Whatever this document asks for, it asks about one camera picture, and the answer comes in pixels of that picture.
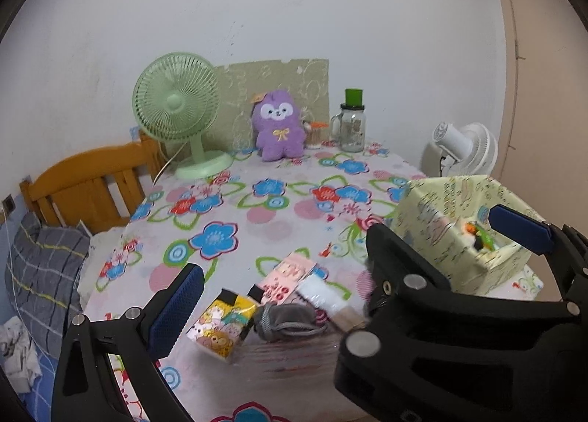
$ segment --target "floral tablecloth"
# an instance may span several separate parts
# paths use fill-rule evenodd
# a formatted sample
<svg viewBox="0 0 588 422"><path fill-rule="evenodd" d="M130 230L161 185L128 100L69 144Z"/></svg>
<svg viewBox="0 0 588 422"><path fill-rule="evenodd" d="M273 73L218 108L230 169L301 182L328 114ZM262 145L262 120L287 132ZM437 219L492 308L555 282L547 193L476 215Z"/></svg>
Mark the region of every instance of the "floral tablecloth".
<svg viewBox="0 0 588 422"><path fill-rule="evenodd" d="M390 223L402 185L417 178L424 175L377 143L359 154L323 147L271 163L251 149L237 153L228 170L206 181L164 176L131 217L85 313L95 321L143 307L187 262L196 263L205 272L205 291L170 356L158 362L194 420L359 418L363 412L335 390L330 374L255 380L238 364L199 351L185 332L222 287L246 294L290 252L315 261L326 283L362 311L372 290L365 268L366 229L376 221ZM492 296L532 299L539 283L532 273L519 274ZM112 362L131 414L147 419L120 357Z"/></svg>

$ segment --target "jar handle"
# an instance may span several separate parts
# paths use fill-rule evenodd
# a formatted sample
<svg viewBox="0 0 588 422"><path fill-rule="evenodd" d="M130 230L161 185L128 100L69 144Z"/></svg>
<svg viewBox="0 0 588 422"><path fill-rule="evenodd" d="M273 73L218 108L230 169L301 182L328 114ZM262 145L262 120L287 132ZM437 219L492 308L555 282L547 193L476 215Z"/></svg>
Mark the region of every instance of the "jar handle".
<svg viewBox="0 0 588 422"><path fill-rule="evenodd" d="M331 117L329 140L339 141L340 131L341 131L341 114L339 113L339 114Z"/></svg>

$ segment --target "green fan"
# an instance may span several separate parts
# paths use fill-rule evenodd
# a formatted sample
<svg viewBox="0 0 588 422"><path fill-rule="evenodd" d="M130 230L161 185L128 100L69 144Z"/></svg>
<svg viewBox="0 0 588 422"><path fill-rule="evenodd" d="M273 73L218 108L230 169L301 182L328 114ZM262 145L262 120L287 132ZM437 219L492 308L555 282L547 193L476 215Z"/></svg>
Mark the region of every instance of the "green fan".
<svg viewBox="0 0 588 422"><path fill-rule="evenodd" d="M233 158L220 150L204 152L201 134L212 125L220 103L215 71L201 56L171 53L153 61L133 92L133 112L147 135L161 141L189 141L192 156L176 169L183 180L222 172Z"/></svg>

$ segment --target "white fan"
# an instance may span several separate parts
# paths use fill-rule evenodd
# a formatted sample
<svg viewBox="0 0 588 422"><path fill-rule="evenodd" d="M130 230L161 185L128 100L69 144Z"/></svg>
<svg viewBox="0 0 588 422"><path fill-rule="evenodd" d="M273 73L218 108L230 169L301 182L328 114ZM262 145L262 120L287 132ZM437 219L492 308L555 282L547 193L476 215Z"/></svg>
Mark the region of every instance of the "white fan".
<svg viewBox="0 0 588 422"><path fill-rule="evenodd" d="M443 150L441 175L488 175L498 158L498 144L480 123L456 129L441 122L433 131L433 142Z"/></svg>

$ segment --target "wooden headboard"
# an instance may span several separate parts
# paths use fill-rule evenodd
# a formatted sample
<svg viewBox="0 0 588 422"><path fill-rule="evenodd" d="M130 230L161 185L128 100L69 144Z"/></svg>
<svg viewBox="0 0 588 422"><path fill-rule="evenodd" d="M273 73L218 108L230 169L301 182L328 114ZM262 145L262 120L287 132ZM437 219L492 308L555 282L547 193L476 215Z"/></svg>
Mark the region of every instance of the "wooden headboard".
<svg viewBox="0 0 588 422"><path fill-rule="evenodd" d="M93 233L124 226L108 190L105 177L112 176L132 215L145 195L137 178L137 167L146 166L155 178L163 166L159 145L143 133L140 141L117 147L88 150L53 165L33 183L21 182L28 208L50 226L61 226L54 205L69 226L82 220Z"/></svg>

